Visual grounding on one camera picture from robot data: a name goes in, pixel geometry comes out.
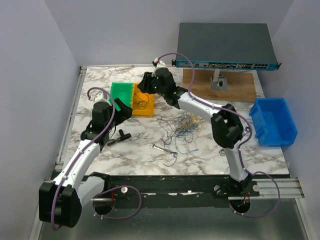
white wall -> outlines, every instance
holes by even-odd
[[[314,226],[320,223],[320,1],[296,0],[275,34],[282,66],[261,74],[268,97],[284,97],[296,124],[295,143],[284,148],[290,173],[299,177]]]
[[[79,75],[43,0],[0,1],[0,239],[28,239]]]
[[[81,65],[150,64],[177,51],[179,23],[267,23],[293,0],[45,0]]]

screw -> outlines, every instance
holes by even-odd
[[[220,189],[220,186],[218,185],[215,185],[213,190],[216,192],[216,193],[220,193],[221,189]]]
[[[219,153],[220,153],[221,156],[225,156],[226,155],[226,152],[225,152],[225,150],[223,148],[220,149]]]
[[[128,192],[128,188],[125,186],[125,187],[122,187],[121,188],[121,192],[123,193],[123,194],[125,194],[126,192]]]
[[[258,185],[253,185],[252,189],[253,189],[253,191],[255,191],[255,192],[259,192],[260,187],[259,187]]]

black tool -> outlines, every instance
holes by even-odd
[[[127,133],[127,134],[124,134],[124,131],[122,131],[122,129],[119,130],[119,134],[120,134],[120,137],[118,137],[117,139],[111,139],[109,140],[106,145],[107,146],[111,146],[115,143],[120,143],[126,139],[129,139],[131,138],[131,134],[130,133]]]
[[[125,120],[131,118],[132,108],[126,106],[119,98],[114,99],[114,102],[119,106],[120,110],[115,110],[114,118],[107,131],[99,137],[95,143],[100,144],[101,150],[108,143],[110,130],[122,124]],[[99,101],[93,105],[92,120],[89,122],[86,129],[81,133],[80,139],[92,140],[106,127],[112,116],[113,107],[108,102]]]

gray floor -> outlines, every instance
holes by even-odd
[[[274,200],[256,200],[249,213],[263,213]],[[123,216],[130,210],[116,211]],[[141,209],[127,220],[93,217],[90,205],[82,210],[74,228],[54,232],[49,223],[40,240],[307,240],[296,201],[283,200],[276,213],[263,218],[246,218],[228,208]]]

metal stand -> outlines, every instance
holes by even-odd
[[[228,91],[227,79],[220,75],[220,69],[214,70],[213,77],[210,78],[211,89],[214,91]]]

